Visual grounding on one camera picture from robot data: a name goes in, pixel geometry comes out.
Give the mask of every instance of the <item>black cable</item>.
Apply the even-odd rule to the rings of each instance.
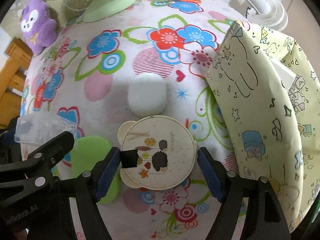
[[[248,16],[248,10],[251,9],[250,7],[247,7],[247,10],[245,11],[245,18]]]

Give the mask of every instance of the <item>white fan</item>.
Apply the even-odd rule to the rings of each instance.
[[[288,15],[279,0],[246,0],[253,9],[247,19],[255,24],[276,31],[283,31],[288,24]]]

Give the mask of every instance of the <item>purple plush toy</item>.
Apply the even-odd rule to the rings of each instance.
[[[57,39],[56,21],[49,17],[48,4],[43,0],[30,0],[23,9],[21,30],[34,55],[39,55]]]

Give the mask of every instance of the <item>floral tablecloth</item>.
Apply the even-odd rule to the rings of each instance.
[[[52,111],[76,122],[79,138],[99,135],[119,146],[120,125],[138,120],[127,103],[129,81],[140,73],[157,73],[167,84],[161,114],[185,124],[199,147],[237,171],[225,122],[204,78],[235,19],[245,20],[221,0],[137,0],[97,22],[72,20],[51,47],[32,59],[21,115]],[[32,150],[22,146],[23,158]],[[70,178],[71,166],[68,154],[53,173]],[[205,239],[220,207],[197,164],[171,190],[121,187],[115,201],[99,205],[113,239]],[[180,202],[175,205],[176,196]],[[71,206],[74,211],[74,200]],[[78,238],[85,239],[73,213]],[[240,216],[233,239],[239,238],[243,222]]]

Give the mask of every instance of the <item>wooden furniture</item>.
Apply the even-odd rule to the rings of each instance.
[[[0,129],[6,128],[10,120],[20,114],[21,97],[8,87],[23,92],[25,76],[19,68],[27,70],[33,55],[31,49],[18,38],[13,38],[5,53],[9,58],[0,70]]]

